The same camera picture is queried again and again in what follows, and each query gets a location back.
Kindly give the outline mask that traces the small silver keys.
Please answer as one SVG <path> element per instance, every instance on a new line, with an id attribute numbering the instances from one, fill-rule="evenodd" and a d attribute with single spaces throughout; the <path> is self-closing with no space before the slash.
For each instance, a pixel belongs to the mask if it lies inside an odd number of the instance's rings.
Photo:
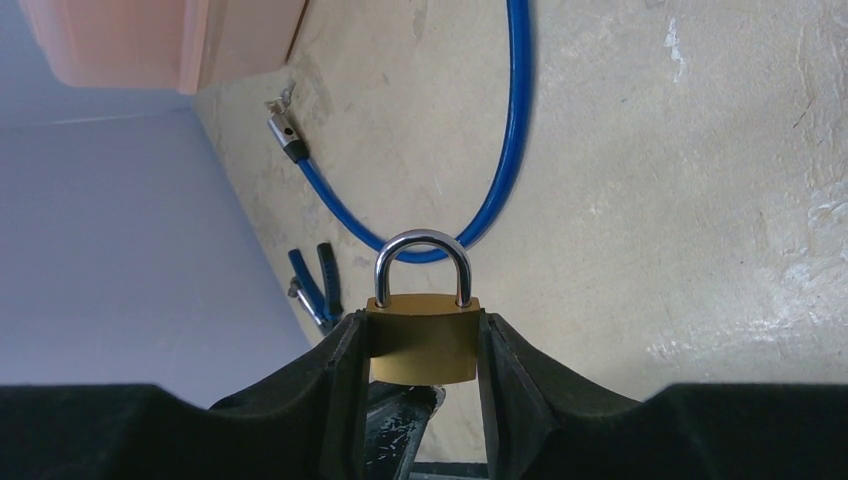
<path id="1" fill-rule="evenodd" d="M 295 87 L 296 82 L 294 80 L 289 80 L 276 97 L 264 102 L 267 109 L 275 115 L 285 114 L 292 103 L 292 96 Z"/>

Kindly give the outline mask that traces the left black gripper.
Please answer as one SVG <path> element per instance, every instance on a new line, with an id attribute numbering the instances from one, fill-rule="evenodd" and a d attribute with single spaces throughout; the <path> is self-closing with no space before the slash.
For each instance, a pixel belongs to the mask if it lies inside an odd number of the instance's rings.
<path id="1" fill-rule="evenodd" d="M 374 381 L 366 411 L 364 477 L 407 479 L 426 427 L 442 405 L 440 386 L 404 386 Z"/>

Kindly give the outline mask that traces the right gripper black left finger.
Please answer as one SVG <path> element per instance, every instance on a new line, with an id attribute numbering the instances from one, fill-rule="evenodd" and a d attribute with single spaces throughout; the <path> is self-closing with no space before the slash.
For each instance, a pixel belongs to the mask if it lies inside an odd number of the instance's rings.
<path id="1" fill-rule="evenodd" d="M 367 324 L 208 409 L 156 385 L 5 386 L 5 479 L 360 479 Z"/>

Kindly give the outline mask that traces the blue cable lock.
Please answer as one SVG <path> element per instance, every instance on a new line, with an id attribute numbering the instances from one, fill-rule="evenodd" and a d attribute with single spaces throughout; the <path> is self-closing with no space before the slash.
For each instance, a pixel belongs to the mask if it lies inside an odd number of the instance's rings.
<path id="1" fill-rule="evenodd" d="M 504 136 L 489 190 L 470 222 L 455 236 L 455 240 L 464 248 L 469 248 L 481 240 L 495 224 L 506 206 L 522 167 L 535 93 L 532 13 L 529 1 L 506 3 L 510 79 Z M 371 250 L 380 251 L 386 241 L 351 213 L 319 173 L 312 163 L 308 144 L 297 132 L 288 111 L 283 115 L 275 115 L 269 111 L 267 125 L 284 154 L 299 167 L 312 190 L 347 232 Z"/>

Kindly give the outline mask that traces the brass padlock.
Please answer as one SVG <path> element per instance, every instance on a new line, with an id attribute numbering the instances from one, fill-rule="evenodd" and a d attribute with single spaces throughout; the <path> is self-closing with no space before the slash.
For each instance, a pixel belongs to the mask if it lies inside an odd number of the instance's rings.
<path id="1" fill-rule="evenodd" d="M 390 269 L 413 246 L 429 245 L 453 262 L 456 292 L 394 295 Z M 373 378 L 407 386 L 441 386 L 472 381 L 478 363 L 483 309 L 472 295 L 472 270 L 464 247 L 434 230 L 410 230 L 387 242 L 374 269 L 375 295 L 368 300 Z"/>

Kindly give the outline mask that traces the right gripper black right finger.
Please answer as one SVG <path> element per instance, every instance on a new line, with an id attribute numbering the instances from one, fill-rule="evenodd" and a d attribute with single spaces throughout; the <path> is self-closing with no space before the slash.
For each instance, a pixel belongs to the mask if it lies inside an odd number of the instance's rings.
<path id="1" fill-rule="evenodd" d="M 682 383 L 644 401 L 560 364 L 497 314 L 478 380 L 493 479 L 843 479 L 840 384 Z"/>

